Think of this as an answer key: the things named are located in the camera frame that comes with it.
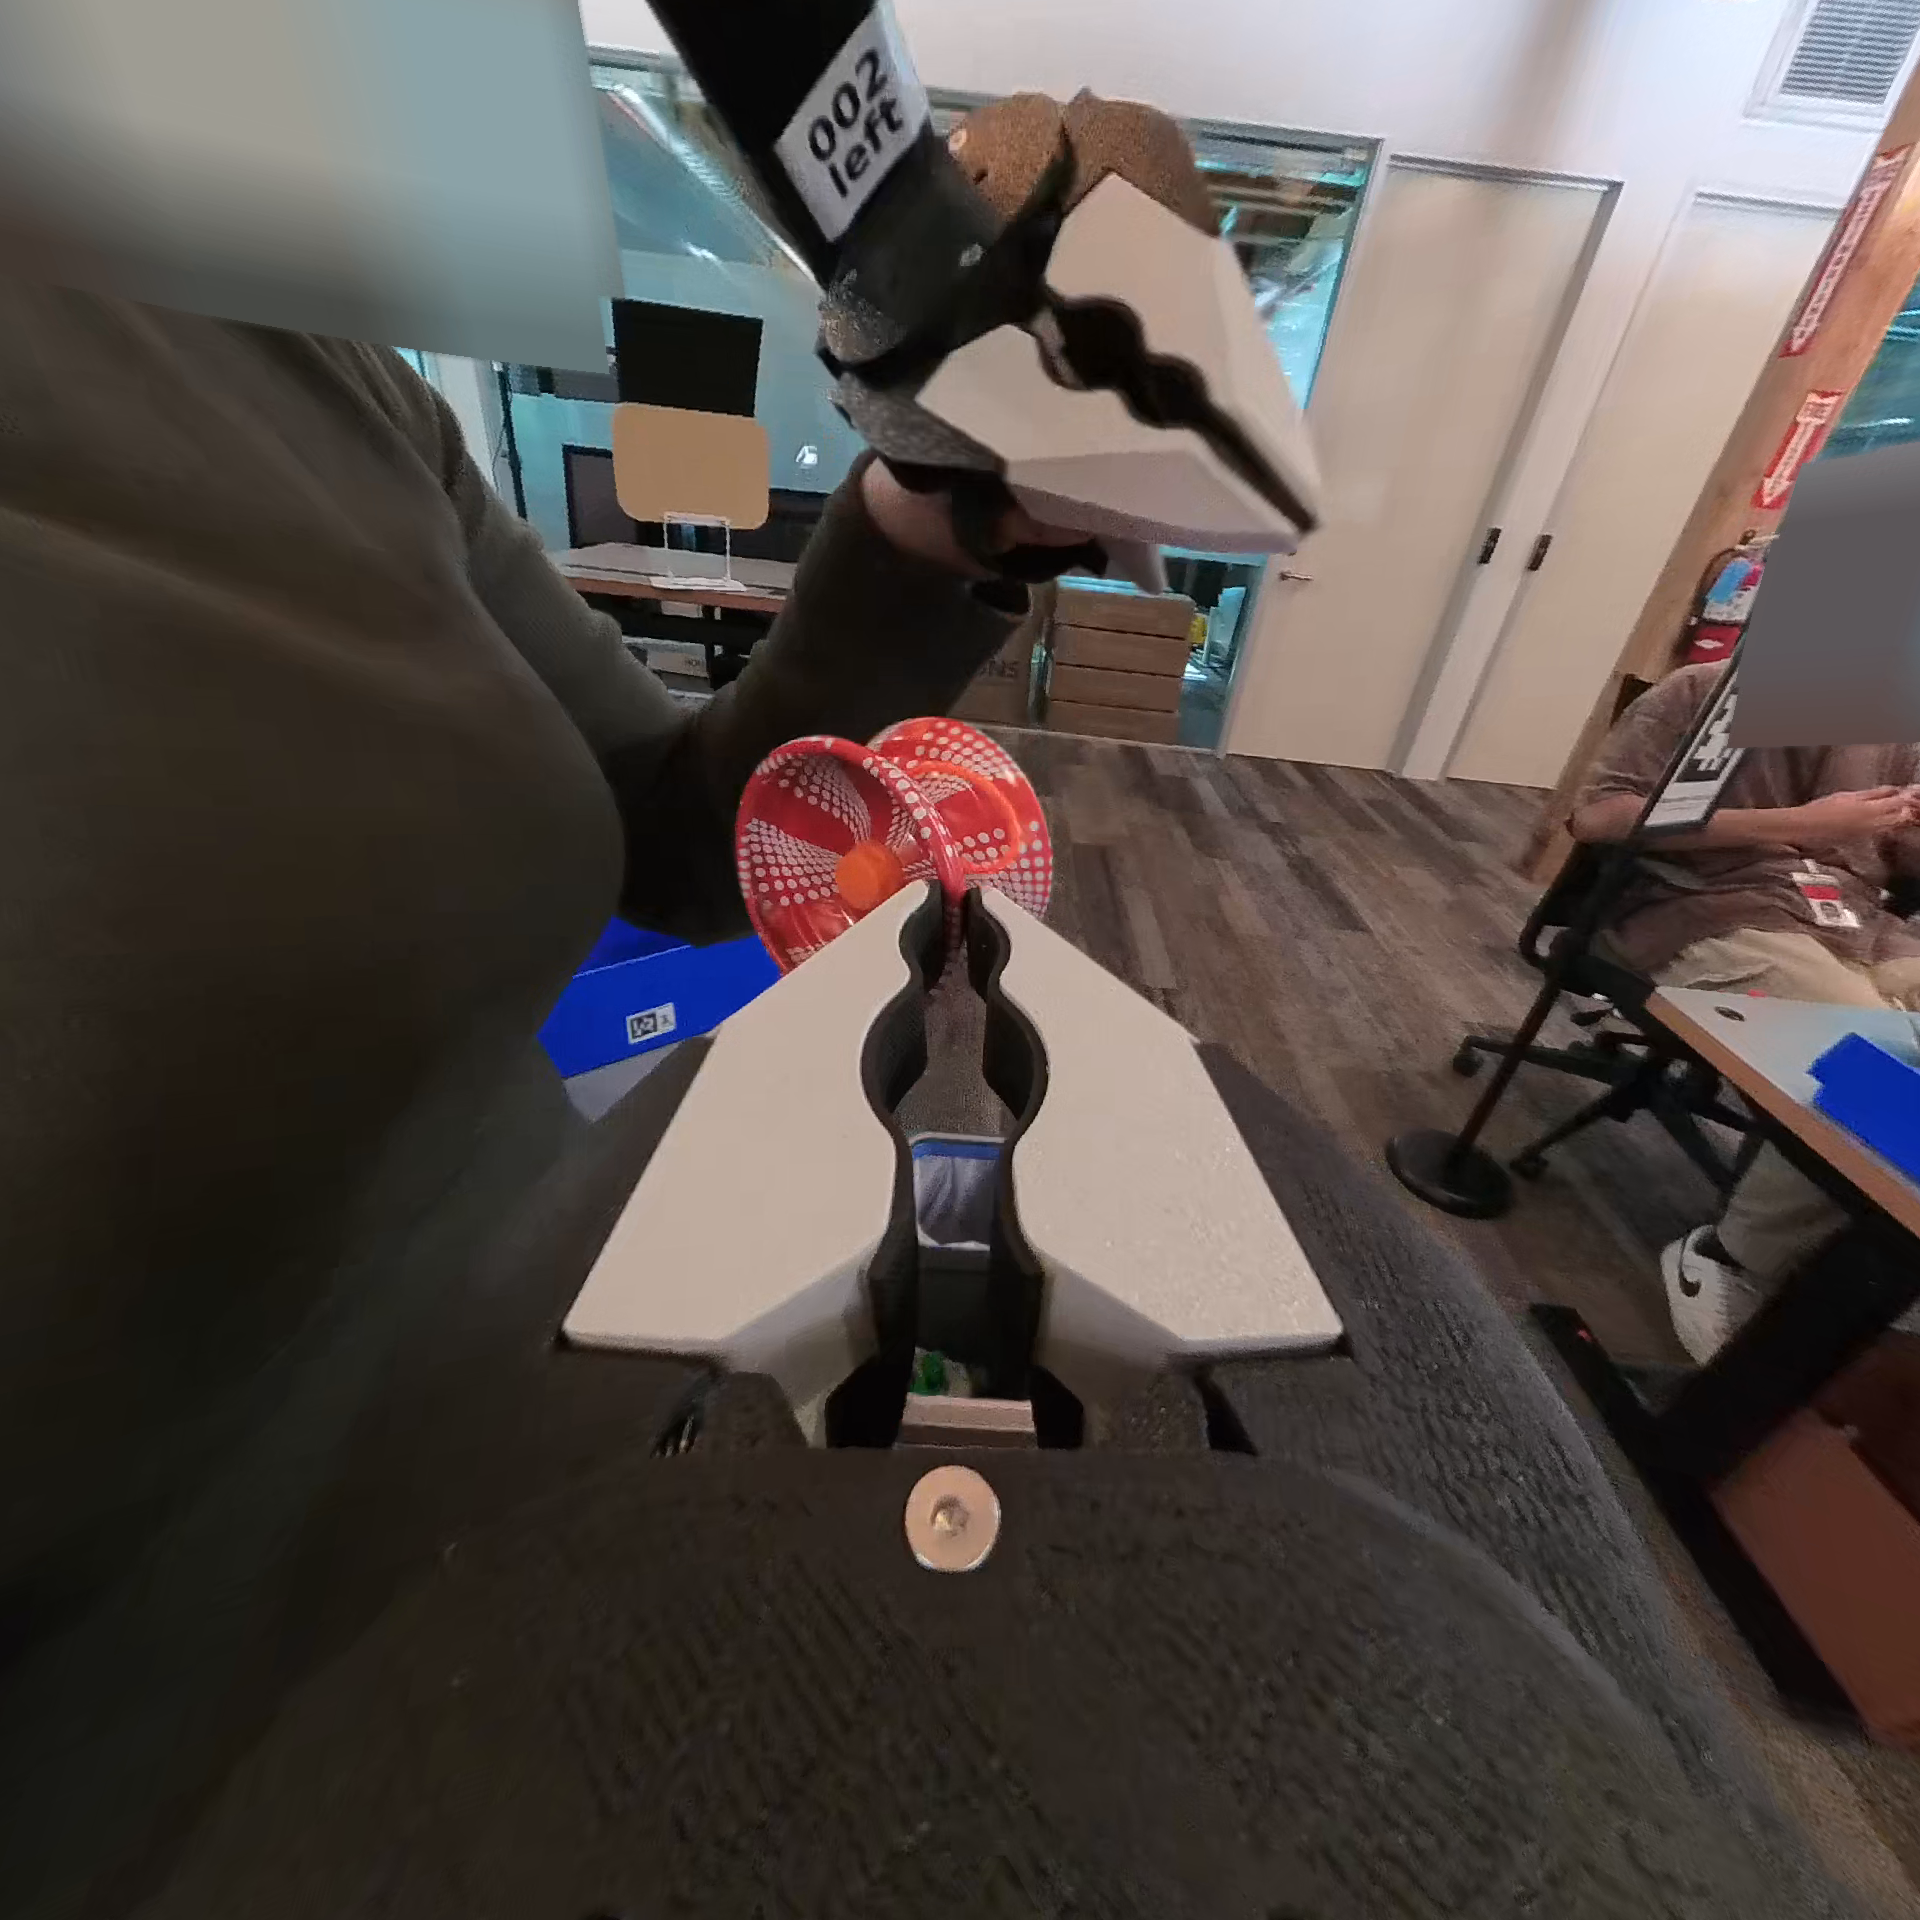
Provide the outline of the red fire extinguisher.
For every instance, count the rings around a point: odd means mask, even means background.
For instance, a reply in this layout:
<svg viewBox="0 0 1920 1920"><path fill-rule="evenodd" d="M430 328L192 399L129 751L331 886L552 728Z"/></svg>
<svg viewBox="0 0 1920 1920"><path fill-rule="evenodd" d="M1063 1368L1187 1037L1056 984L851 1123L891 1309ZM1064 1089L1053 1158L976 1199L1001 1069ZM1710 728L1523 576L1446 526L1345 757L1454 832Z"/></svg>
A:
<svg viewBox="0 0 1920 1920"><path fill-rule="evenodd" d="M1675 642L1675 665L1719 665L1737 648L1768 545L1770 534L1749 534L1704 567Z"/></svg>

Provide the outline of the person's left forearm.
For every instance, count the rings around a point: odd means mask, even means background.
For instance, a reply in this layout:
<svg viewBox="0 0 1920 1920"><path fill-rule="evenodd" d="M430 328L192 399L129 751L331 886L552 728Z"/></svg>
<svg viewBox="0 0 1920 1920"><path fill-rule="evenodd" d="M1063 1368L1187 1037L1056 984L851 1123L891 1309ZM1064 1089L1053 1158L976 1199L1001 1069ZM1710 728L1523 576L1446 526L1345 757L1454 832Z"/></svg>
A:
<svg viewBox="0 0 1920 1920"><path fill-rule="evenodd" d="M600 753L625 843L616 914L689 944L744 931L733 824L753 769L801 735L867 741L946 712L1029 603L954 542L943 496L864 455L737 679Z"/></svg>

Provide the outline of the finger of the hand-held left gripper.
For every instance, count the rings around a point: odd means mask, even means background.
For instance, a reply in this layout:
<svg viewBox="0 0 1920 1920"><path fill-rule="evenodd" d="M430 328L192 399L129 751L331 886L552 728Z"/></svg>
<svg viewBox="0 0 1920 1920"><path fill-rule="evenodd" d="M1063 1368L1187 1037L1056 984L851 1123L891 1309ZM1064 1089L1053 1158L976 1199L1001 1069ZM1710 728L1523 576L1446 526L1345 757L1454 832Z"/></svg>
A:
<svg viewBox="0 0 1920 1920"><path fill-rule="evenodd" d="M1112 390L1056 382L1019 326L949 353L918 406L984 447L1017 505L1047 526L1227 554L1288 552L1307 537L1304 512L1234 467L1198 427L1146 423Z"/></svg>
<svg viewBox="0 0 1920 1920"><path fill-rule="evenodd" d="M1072 375L1118 395L1163 437L1186 434L1199 473L1239 501L1153 517L1163 542L1302 542L1321 517L1304 410L1232 246L1121 175L1063 217L1041 275Z"/></svg>

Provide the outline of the long wooden desk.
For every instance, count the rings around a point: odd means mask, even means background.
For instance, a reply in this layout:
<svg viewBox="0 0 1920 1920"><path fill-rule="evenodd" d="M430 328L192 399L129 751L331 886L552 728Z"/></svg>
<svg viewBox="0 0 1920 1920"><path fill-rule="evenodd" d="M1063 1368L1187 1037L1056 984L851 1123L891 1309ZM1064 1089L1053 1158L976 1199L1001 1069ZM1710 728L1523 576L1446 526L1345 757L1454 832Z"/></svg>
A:
<svg viewBox="0 0 1920 1920"><path fill-rule="evenodd" d="M582 597L739 617L776 614L798 576L798 563L785 559L688 554L642 544L575 545L547 559Z"/></svg>

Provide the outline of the black white marker sign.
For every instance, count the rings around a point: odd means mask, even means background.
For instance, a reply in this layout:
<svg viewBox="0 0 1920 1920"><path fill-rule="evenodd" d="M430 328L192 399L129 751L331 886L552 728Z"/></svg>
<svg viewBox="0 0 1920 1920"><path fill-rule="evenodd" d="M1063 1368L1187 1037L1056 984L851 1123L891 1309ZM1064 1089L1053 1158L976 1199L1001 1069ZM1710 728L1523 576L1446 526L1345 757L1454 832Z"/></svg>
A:
<svg viewBox="0 0 1920 1920"><path fill-rule="evenodd" d="M1731 741L1737 698L1738 663L1730 659L1637 821L1641 843L1699 832L1712 821L1744 757Z"/></svg>

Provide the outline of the black stool chair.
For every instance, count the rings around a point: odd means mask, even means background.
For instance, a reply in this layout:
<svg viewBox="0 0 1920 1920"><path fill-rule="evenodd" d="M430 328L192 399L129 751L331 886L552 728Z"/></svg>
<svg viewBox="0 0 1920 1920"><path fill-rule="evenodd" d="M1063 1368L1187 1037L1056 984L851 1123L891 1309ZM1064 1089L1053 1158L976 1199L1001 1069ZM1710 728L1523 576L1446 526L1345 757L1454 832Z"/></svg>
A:
<svg viewBox="0 0 1920 1920"><path fill-rule="evenodd" d="M1634 834L1649 792L1619 838L1576 843L1529 912L1519 960L1539 984L1523 1018L1503 1037L1465 1034L1451 1058L1461 1077L1488 1069L1467 1118L1454 1130L1414 1126L1384 1143L1386 1168L1425 1205L1463 1218L1497 1218L1512 1206L1515 1182L1537 1179L1557 1145L1599 1122L1639 1115L1651 1118L1717 1193L1728 1193L1754 1158L1758 1123L1722 1091L1721 1073L1648 1018L1651 981L1595 945L1625 883L1648 866L1654 847L1672 840L1641 843ZM1481 1145L1481 1134L1523 1067L1590 1082L1598 1095L1511 1158L1499 1158Z"/></svg>

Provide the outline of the red white yo-yo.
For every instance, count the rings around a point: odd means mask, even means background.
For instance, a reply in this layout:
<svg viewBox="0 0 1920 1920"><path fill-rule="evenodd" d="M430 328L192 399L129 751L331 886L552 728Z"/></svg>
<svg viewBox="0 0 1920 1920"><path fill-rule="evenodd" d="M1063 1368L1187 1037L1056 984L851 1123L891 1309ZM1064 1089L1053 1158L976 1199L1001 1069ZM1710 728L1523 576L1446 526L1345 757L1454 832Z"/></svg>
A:
<svg viewBox="0 0 1920 1920"><path fill-rule="evenodd" d="M943 901L950 942L970 890L1049 914L1053 853L1032 784L999 741L949 715L867 742L800 735L771 750L736 808L736 880L781 974L909 882Z"/></svg>

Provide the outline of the tan chair back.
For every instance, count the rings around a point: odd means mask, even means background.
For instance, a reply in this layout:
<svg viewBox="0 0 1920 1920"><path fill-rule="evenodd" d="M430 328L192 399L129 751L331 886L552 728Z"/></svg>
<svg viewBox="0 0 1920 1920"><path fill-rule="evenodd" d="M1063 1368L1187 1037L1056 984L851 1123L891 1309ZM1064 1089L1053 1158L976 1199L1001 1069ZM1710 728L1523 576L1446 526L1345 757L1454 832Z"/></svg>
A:
<svg viewBox="0 0 1920 1920"><path fill-rule="evenodd" d="M631 519L765 523L771 461L758 417L624 399L609 432L614 501Z"/></svg>

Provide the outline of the black monitor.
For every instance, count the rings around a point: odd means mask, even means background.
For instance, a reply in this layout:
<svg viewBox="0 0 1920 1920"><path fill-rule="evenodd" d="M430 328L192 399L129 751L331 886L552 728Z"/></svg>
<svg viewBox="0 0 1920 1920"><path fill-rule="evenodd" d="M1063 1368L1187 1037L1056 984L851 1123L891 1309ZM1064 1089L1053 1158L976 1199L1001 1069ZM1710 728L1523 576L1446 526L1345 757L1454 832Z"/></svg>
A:
<svg viewBox="0 0 1920 1920"><path fill-rule="evenodd" d="M705 416L755 413L758 318L616 297L609 320L616 399Z"/></svg>

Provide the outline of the white door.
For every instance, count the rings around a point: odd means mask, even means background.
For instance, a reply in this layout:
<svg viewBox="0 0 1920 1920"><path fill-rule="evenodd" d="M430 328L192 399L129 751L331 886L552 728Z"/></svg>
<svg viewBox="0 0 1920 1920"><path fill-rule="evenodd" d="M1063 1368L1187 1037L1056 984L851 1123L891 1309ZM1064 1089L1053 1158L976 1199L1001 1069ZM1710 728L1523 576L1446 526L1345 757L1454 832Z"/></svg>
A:
<svg viewBox="0 0 1920 1920"><path fill-rule="evenodd" d="M1837 217L1712 194L1675 217L1451 776L1557 784Z"/></svg>
<svg viewBox="0 0 1920 1920"><path fill-rule="evenodd" d="M1322 521L1262 579L1225 753L1400 768L1616 191L1375 168L1307 402Z"/></svg>

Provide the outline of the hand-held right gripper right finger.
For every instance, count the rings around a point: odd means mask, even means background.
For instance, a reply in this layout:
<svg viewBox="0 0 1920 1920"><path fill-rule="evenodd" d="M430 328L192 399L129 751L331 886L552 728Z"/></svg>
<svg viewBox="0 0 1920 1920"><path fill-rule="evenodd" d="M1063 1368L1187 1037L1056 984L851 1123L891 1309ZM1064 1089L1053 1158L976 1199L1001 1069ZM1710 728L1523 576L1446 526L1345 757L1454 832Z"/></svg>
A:
<svg viewBox="0 0 1920 1920"><path fill-rule="evenodd" d="M994 1253L1038 1283L1047 1376L1094 1408L1337 1351L1337 1309L1170 1014L1005 893L976 893L976 993L1013 1119Z"/></svg>

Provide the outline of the grey work table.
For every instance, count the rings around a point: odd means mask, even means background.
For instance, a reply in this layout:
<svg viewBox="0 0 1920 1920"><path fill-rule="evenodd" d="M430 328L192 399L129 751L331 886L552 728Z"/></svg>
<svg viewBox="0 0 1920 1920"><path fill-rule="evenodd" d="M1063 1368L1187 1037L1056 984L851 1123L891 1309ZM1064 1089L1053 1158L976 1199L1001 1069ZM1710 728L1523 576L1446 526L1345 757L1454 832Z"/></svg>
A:
<svg viewBox="0 0 1920 1920"><path fill-rule="evenodd" d="M1763 1141L1849 1218L1654 1417L1663 1470L1710 1490L1915 1307L1915 1179L1816 1106L1814 1073L1835 1047L1870 1048L1899 1067L1901 1091L1912 1095L1915 1069L1890 1047L1912 1033L1890 1011L1694 989L1654 989L1645 1014L1714 1067Z"/></svg>

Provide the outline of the red wall sign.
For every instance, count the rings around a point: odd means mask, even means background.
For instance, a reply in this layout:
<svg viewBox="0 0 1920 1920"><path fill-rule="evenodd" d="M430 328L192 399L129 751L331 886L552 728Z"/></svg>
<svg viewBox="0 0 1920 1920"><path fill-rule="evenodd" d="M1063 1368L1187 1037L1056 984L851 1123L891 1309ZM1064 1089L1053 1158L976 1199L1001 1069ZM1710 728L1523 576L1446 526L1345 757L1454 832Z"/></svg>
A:
<svg viewBox="0 0 1920 1920"><path fill-rule="evenodd" d="M1841 283L1849 278L1864 240L1880 217L1887 194L1899 183L1905 152L1905 147L1877 152L1863 168L1855 191L1835 222L1814 274L1783 331L1778 357L1800 357L1816 339Z"/></svg>

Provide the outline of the blue plastic bin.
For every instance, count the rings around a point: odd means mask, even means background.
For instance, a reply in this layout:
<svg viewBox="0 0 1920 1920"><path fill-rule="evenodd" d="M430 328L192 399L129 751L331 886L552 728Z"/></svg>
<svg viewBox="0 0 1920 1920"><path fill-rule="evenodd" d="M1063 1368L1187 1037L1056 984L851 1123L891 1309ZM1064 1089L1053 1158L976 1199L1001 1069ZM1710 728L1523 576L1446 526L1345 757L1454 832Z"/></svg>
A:
<svg viewBox="0 0 1920 1920"><path fill-rule="evenodd" d="M779 978L760 938L694 945L611 919L538 1029L565 1079L710 1033Z"/></svg>

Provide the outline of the large blue parts bin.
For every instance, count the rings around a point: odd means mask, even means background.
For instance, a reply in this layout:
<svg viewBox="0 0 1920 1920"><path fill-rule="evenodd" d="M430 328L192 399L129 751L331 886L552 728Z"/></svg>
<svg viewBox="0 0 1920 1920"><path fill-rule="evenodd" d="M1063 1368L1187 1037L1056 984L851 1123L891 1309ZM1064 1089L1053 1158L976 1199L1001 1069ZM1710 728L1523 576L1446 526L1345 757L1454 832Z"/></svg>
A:
<svg viewBox="0 0 1920 1920"><path fill-rule="evenodd" d="M1810 1065L1811 1106L1918 1183L1918 1065L1863 1033Z"/></svg>

